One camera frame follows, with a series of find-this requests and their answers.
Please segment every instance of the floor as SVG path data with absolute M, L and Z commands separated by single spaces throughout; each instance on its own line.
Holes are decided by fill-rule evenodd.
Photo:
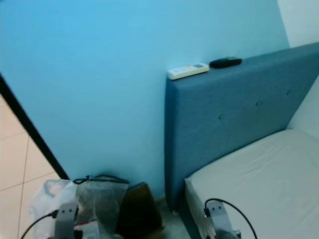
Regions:
M 20 238 L 32 223 L 28 203 L 48 179 L 58 178 L 0 96 L 0 239 Z M 26 239 L 32 238 L 29 232 Z

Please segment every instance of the black remote control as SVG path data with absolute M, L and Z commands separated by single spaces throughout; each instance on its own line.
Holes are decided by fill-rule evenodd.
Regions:
M 242 62 L 242 59 L 238 57 L 225 57 L 218 60 L 211 61 L 209 66 L 215 69 L 221 69 L 229 66 L 239 65 Z

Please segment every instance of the bed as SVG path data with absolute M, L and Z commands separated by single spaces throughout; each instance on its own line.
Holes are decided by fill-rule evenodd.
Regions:
M 319 141 L 286 129 L 318 74 L 315 43 L 167 81 L 165 194 L 193 239 L 214 236 L 203 216 L 211 197 L 242 209 L 259 238 L 318 237 Z

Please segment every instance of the brown box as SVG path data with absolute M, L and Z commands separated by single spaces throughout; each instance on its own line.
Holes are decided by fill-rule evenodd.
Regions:
M 129 189 L 122 202 L 116 233 L 125 239 L 140 239 L 162 229 L 162 219 L 146 183 Z

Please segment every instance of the white remote control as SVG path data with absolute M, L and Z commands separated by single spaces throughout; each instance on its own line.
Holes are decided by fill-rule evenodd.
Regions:
M 168 78 L 171 80 L 176 80 L 182 77 L 199 74 L 206 71 L 209 71 L 208 65 L 204 63 L 197 63 L 194 65 L 188 65 L 168 70 Z

